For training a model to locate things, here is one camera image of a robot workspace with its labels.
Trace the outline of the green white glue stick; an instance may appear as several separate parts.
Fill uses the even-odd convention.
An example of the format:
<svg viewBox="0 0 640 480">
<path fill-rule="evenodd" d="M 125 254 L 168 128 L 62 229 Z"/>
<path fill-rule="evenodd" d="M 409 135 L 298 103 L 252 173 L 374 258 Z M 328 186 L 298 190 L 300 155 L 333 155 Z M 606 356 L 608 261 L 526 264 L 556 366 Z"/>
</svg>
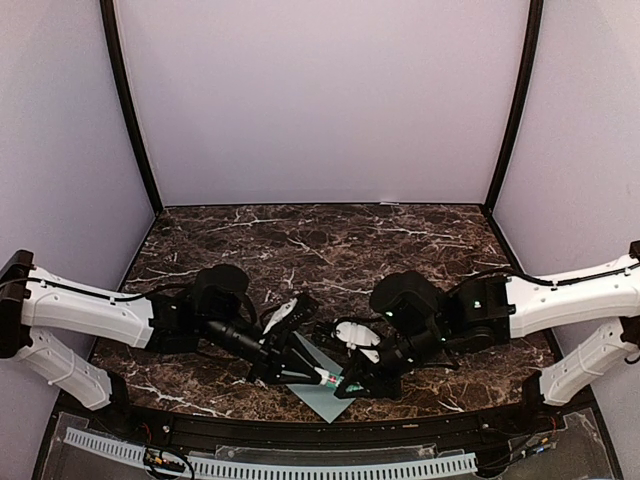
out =
<svg viewBox="0 0 640 480">
<path fill-rule="evenodd" d="M 334 374 L 328 370 L 322 368 L 315 368 L 316 373 L 320 376 L 319 384 L 327 388 L 338 390 L 344 381 L 344 377 L 339 374 Z M 346 393 L 353 393 L 361 391 L 363 387 L 359 383 L 348 384 L 345 386 L 344 391 Z"/>
</svg>

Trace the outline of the teal green envelope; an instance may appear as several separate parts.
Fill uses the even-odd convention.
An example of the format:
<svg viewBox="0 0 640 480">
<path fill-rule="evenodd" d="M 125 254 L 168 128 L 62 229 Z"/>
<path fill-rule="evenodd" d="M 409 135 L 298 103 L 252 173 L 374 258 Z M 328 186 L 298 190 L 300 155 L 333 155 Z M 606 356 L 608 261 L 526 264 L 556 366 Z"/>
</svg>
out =
<svg viewBox="0 0 640 480">
<path fill-rule="evenodd" d="M 342 370 L 341 366 L 302 335 L 296 336 L 325 370 L 334 374 Z M 327 386 L 294 384 L 288 385 L 288 388 L 327 423 L 335 421 L 354 402 L 354 399 L 337 398 L 334 390 Z"/>
</svg>

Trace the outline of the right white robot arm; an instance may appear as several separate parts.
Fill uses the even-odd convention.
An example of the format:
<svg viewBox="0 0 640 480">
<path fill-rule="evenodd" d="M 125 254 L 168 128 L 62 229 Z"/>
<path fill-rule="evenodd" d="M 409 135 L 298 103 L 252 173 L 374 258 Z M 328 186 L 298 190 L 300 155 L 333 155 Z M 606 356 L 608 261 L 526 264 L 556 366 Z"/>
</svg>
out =
<svg viewBox="0 0 640 480">
<path fill-rule="evenodd" d="M 361 320 L 336 321 L 335 339 L 352 352 L 341 373 L 324 377 L 339 398 L 395 399 L 402 376 L 440 353 L 475 353 L 542 330 L 600 321 L 572 352 L 523 383 L 523 402 L 511 410 L 510 424 L 530 434 L 547 420 L 549 406 L 568 403 L 620 361 L 638 362 L 639 244 L 592 268 L 542 278 L 496 268 L 448 291 L 416 271 L 394 273 L 374 287 L 369 306 L 395 333 L 382 339 Z"/>
</svg>

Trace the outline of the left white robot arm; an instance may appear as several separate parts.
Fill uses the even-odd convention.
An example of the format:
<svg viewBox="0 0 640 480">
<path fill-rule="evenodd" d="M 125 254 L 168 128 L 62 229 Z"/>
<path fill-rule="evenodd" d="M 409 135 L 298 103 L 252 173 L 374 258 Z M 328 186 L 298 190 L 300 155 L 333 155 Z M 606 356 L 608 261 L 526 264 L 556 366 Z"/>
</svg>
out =
<svg viewBox="0 0 640 480">
<path fill-rule="evenodd" d="M 261 324 L 248 286 L 243 270 L 220 264 L 198 271 L 190 283 L 125 294 L 65 280 L 35 266 L 31 252 L 18 250 L 1 268 L 1 356 L 26 364 L 86 409 L 102 410 L 103 421 L 120 436 L 141 427 L 125 381 L 89 365 L 52 329 L 159 354 L 194 353 L 206 340 L 249 362 L 249 380 L 328 384 L 328 371 L 295 333 L 317 302 L 301 294 Z"/>
</svg>

